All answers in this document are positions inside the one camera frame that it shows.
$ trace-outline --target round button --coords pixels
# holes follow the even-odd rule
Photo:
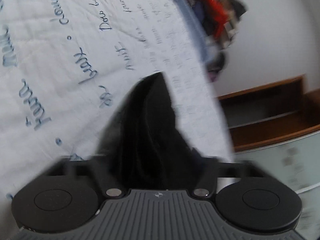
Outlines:
[[[242,200],[249,207],[257,210],[269,210],[279,204],[279,197],[275,193],[263,189],[247,191],[242,196]]]
[[[45,211],[56,211],[67,207],[72,201],[72,196],[61,189],[49,189],[35,197],[35,204]]]
[[[118,197],[120,196],[122,193],[121,190],[119,190],[118,188],[110,188],[106,191],[106,194],[110,197]]]
[[[193,194],[195,194],[198,197],[206,197],[209,195],[209,190],[204,189],[204,188],[197,188],[193,191]]]
[[[219,191],[215,201],[229,223],[257,233],[294,229],[302,210],[299,196],[270,177],[242,178]]]

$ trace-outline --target gray panel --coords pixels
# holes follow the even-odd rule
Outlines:
[[[258,236],[227,224],[208,201],[186,191],[132,190],[108,200],[78,229],[59,234],[21,230],[12,240],[303,240],[295,231]]]

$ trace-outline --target white bedsheet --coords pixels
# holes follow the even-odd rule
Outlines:
[[[58,156],[93,154],[126,93],[154,72],[165,73],[189,144],[231,160],[172,0],[0,0],[0,59],[0,238],[15,230],[8,196]]]

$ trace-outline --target black plastic device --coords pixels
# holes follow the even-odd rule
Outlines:
[[[190,149],[161,73],[131,91],[97,155],[62,158],[12,200],[14,240],[303,239],[299,196],[249,162]],[[218,178],[238,181],[217,193]]]
[[[249,162],[205,162],[190,192],[123,187],[106,156],[63,158],[15,195],[13,239],[303,239],[295,192]],[[240,180],[216,194],[225,177]]]

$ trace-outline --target black fabric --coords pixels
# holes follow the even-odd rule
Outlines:
[[[192,191],[202,170],[175,128],[175,113],[161,73],[138,83],[127,99],[112,173],[126,188]]]
[[[240,21],[241,16],[247,11],[246,7],[239,0],[230,0],[230,2],[236,12],[237,20]]]

